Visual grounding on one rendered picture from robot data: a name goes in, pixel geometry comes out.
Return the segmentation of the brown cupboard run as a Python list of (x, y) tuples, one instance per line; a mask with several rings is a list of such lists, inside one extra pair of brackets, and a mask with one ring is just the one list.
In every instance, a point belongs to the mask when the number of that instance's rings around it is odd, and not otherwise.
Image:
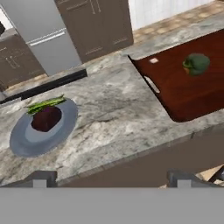
[(0, 40), (0, 89), (5, 90), (46, 71), (17, 34)]

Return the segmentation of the dark red steak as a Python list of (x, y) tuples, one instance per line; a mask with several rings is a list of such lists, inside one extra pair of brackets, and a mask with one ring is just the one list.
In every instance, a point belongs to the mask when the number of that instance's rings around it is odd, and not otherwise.
[(55, 106), (47, 106), (33, 116), (31, 126), (41, 132), (48, 132), (61, 119), (62, 112)]

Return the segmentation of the brown tall cupboard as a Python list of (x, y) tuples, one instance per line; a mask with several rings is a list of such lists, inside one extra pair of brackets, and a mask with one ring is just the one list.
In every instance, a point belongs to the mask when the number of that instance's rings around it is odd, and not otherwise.
[(134, 43), (129, 0), (54, 0), (82, 62)]

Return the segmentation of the dark wooden tray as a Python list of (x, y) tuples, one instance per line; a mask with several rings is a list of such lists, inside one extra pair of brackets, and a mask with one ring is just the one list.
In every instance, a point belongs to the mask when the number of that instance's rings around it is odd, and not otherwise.
[[(201, 75), (191, 76), (183, 68), (191, 53), (210, 59)], [(224, 109), (224, 28), (131, 63), (175, 122)]]

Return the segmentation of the blue-grey plate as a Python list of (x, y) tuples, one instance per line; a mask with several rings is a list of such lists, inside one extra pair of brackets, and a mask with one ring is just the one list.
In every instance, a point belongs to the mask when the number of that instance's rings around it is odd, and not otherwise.
[(34, 158), (47, 153), (64, 142), (73, 131), (78, 118), (76, 103), (66, 98), (57, 105), (62, 112), (59, 122), (49, 131), (41, 132), (32, 127), (32, 117), (24, 113), (10, 133), (10, 149), (20, 157)]

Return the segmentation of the green bell pepper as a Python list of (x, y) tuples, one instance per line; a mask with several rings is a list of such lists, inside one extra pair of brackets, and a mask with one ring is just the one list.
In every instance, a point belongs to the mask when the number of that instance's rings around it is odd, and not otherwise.
[(203, 74), (210, 66), (210, 59), (203, 53), (191, 53), (182, 63), (191, 76)]

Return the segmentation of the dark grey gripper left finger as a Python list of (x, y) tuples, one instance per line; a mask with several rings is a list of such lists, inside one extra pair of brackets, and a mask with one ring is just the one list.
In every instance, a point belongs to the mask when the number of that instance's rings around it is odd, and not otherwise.
[(56, 187), (57, 177), (58, 173), (56, 171), (34, 171), (26, 178), (4, 185), (4, 187), (23, 187), (23, 188)]

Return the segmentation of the stainless steel fridge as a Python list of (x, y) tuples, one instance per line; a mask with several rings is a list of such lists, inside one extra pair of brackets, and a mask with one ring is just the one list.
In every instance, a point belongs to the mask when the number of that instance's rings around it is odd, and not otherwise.
[(81, 65), (54, 0), (0, 0), (0, 5), (47, 75)]

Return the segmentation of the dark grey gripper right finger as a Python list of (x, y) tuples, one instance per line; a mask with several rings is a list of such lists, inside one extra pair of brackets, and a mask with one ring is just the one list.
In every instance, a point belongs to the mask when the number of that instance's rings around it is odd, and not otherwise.
[(201, 174), (192, 174), (182, 171), (167, 172), (167, 186), (176, 188), (203, 188), (222, 187), (222, 184), (215, 184), (206, 180)]

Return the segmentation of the black hob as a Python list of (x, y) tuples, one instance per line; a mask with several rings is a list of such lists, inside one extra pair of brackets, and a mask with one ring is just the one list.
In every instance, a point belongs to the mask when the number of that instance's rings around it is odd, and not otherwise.
[(15, 100), (22, 101), (22, 100), (25, 100), (27, 98), (33, 97), (35, 95), (39, 95), (39, 94), (42, 94), (42, 93), (47, 92), (49, 90), (58, 88), (60, 86), (64, 86), (68, 83), (83, 79), (87, 76), (88, 76), (87, 70), (86, 69), (81, 69), (80, 71), (77, 71), (75, 73), (71, 73), (71, 74), (68, 74), (64, 77), (58, 78), (57, 80), (52, 80), (52, 81), (47, 82), (46, 84), (42, 84), (40, 86), (30, 88), (30, 89), (25, 90), (23, 92), (20, 92), (18, 94), (8, 96), (4, 100), (0, 101), (0, 105), (4, 105), (8, 102), (13, 102)]

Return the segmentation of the green asparagus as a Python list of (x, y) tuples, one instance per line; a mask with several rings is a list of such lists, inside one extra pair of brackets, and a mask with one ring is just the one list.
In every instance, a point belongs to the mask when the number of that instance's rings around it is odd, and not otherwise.
[(52, 98), (52, 99), (49, 99), (46, 101), (34, 103), (27, 107), (27, 113), (29, 115), (34, 115), (46, 106), (54, 106), (54, 105), (64, 102), (65, 100), (66, 100), (66, 98), (64, 97), (64, 95), (61, 95), (59, 97)]

